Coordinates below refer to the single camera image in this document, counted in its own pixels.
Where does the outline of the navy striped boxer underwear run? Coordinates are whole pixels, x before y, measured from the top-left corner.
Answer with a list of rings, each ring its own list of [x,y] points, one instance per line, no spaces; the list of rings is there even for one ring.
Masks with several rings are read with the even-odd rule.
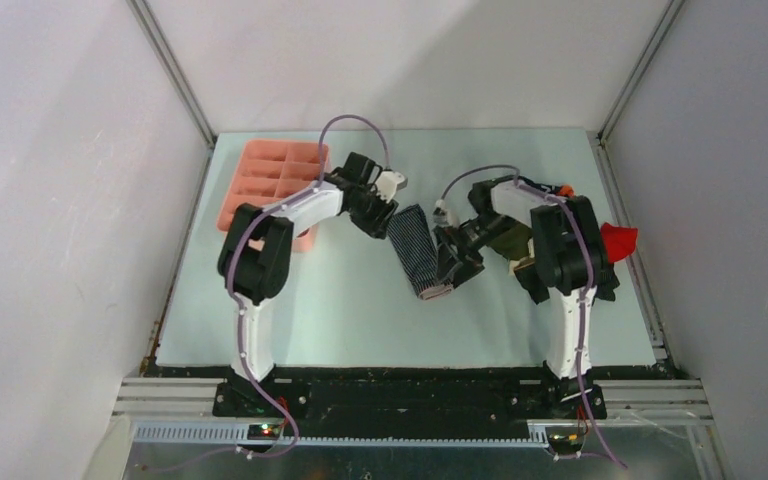
[[[437,276],[437,251],[420,205],[410,205],[395,213],[388,225],[387,238],[418,299],[433,300],[452,292],[451,283]]]

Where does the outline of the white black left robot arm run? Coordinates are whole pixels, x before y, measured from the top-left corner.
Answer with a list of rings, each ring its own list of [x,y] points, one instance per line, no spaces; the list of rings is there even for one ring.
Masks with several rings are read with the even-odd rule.
[[[275,388],[263,379],[274,368],[272,303],[285,287],[294,240],[320,222],[346,214],[363,233],[384,239],[398,209],[396,194],[407,177],[352,152],[344,165],[320,173],[300,192],[258,207],[240,205],[220,251],[217,270],[237,304],[234,372],[249,380],[237,402],[252,416],[276,403]]]

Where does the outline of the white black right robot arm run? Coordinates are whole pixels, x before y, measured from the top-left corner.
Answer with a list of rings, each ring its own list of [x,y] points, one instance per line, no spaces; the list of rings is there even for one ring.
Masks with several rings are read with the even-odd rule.
[[[508,175],[476,182],[473,218],[459,221],[444,199],[435,203],[437,277],[457,288],[484,269],[482,249],[509,261],[532,301],[550,301],[557,318],[546,364],[559,380],[541,392],[545,411],[566,418],[582,403],[571,381],[591,367],[589,327],[596,299],[612,301],[619,282],[592,203],[567,186]]]

